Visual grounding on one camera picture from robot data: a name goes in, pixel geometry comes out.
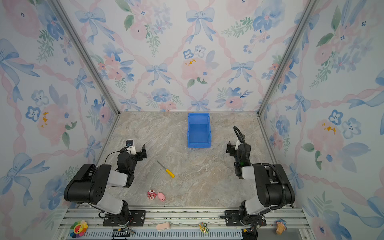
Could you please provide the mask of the yellow handled screwdriver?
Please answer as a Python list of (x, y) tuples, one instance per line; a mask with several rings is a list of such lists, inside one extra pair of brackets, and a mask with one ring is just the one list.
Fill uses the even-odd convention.
[(166, 168), (164, 165), (162, 165), (159, 161), (157, 161), (157, 163), (165, 169), (165, 171), (168, 173), (168, 175), (170, 175), (172, 178), (175, 178), (175, 174), (172, 173), (168, 168)]

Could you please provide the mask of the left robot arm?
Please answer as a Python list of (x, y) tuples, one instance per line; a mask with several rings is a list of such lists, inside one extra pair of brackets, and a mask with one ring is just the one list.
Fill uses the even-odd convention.
[(139, 161), (147, 158), (146, 146), (136, 151), (133, 140), (126, 141), (126, 147), (119, 151), (116, 170), (111, 165), (84, 164), (64, 190), (64, 199), (76, 204), (87, 203), (103, 212), (106, 222), (127, 226), (134, 219), (129, 205), (106, 190), (108, 186), (129, 188), (134, 181), (134, 172)]

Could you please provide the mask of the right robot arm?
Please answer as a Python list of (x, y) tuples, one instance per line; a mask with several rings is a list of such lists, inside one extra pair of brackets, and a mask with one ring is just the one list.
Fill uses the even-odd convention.
[(295, 202), (295, 192), (282, 165), (269, 163), (252, 164), (249, 156), (252, 147), (237, 141), (227, 144), (226, 153), (234, 157), (236, 176), (252, 180), (256, 195), (243, 201), (237, 211), (225, 211), (221, 216), (227, 226), (265, 226), (264, 215)]

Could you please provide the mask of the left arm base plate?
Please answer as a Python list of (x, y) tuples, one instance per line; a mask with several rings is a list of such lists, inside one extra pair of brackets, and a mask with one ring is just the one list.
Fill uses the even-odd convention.
[(142, 227), (146, 218), (145, 210), (130, 210), (119, 215), (106, 214), (103, 227)]

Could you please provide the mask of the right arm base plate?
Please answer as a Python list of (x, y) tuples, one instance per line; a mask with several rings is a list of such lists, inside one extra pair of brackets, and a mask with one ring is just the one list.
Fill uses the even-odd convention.
[(267, 222), (264, 216), (260, 215), (248, 215), (241, 213), (241, 211), (224, 211), (224, 215), (220, 216), (221, 219), (224, 219), (227, 227), (266, 227)]

